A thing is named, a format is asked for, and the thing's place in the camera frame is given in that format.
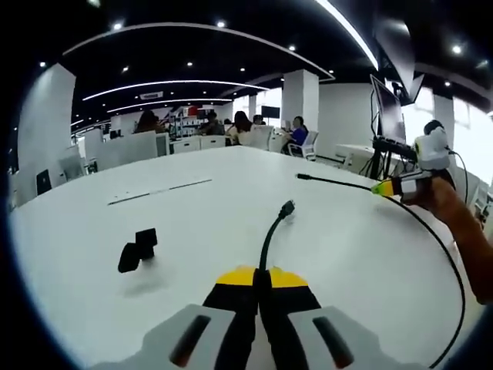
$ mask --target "ceiling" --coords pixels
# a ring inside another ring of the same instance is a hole
[[[331,0],[378,55],[373,22],[378,12],[406,21],[418,62],[458,73],[485,89],[491,88],[491,32],[482,0]],[[315,0],[100,0],[96,8],[85,0],[35,2],[23,20],[29,30],[23,42],[28,50],[31,77],[40,73],[39,62],[60,62],[74,75],[76,86],[72,121],[84,119],[78,129],[108,119],[108,110],[140,103],[141,93],[163,92],[162,100],[227,98],[256,92],[220,84],[169,84],[112,92],[82,99],[120,86],[166,80],[217,80],[249,83],[270,76],[259,84],[282,86],[285,72],[305,68],[321,79],[334,70],[338,82],[366,79],[372,65],[357,43]],[[125,27],[153,22],[187,22],[215,26],[219,20],[228,30],[245,32],[282,48],[296,46],[296,54],[239,35],[190,27],[152,27],[125,31]],[[97,39],[63,55],[80,42],[108,32],[116,22],[124,29]],[[454,55],[451,47],[462,47]],[[134,109],[125,109],[129,113]]]

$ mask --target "small black object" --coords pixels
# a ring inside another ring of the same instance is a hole
[[[36,175],[36,190],[38,195],[44,194],[52,189],[52,182],[49,179],[49,171],[44,170]]]
[[[123,248],[120,262],[118,263],[118,271],[122,274],[135,271],[139,266],[140,256],[139,248],[135,243],[127,243]]]
[[[136,244],[141,260],[154,257],[154,246],[157,245],[156,229],[142,230],[136,233]]]

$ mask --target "monitor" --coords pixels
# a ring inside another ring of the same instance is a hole
[[[280,118],[280,108],[276,106],[262,106],[263,118]]]
[[[385,85],[375,76],[370,76],[371,84],[377,94],[380,125],[378,133],[386,139],[406,143],[406,128],[402,116],[401,103]]]

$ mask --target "woman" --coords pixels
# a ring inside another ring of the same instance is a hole
[[[304,124],[304,119],[302,116],[296,116],[293,119],[293,128],[294,131],[292,133],[287,134],[287,143],[284,144],[282,152],[284,154],[289,154],[289,150],[287,146],[289,144],[296,144],[302,146],[305,139],[308,135],[308,128]]]
[[[226,135],[231,138],[233,145],[248,145],[251,140],[250,130],[252,125],[245,112],[239,110],[235,113],[234,124],[226,132]]]
[[[145,133],[147,131],[156,131],[164,133],[164,129],[159,125],[159,120],[152,110],[145,110],[142,113],[137,128],[133,133]]]

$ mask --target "white table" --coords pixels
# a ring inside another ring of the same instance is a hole
[[[430,365],[449,342],[461,307],[443,251],[388,200],[297,180],[299,172],[372,184],[320,163],[240,146],[163,156],[71,181],[12,214],[26,286],[81,365],[120,361],[160,322],[186,304],[201,304],[222,273],[258,265],[267,230],[293,199],[296,216],[278,227],[267,265],[305,277],[323,306],[376,333],[384,353]],[[107,205],[126,191],[205,179],[212,181]],[[443,224],[417,212],[451,241]],[[123,246],[151,227],[159,242],[154,268],[119,274]],[[265,337],[259,341],[253,346],[259,363],[249,368],[274,368]]]

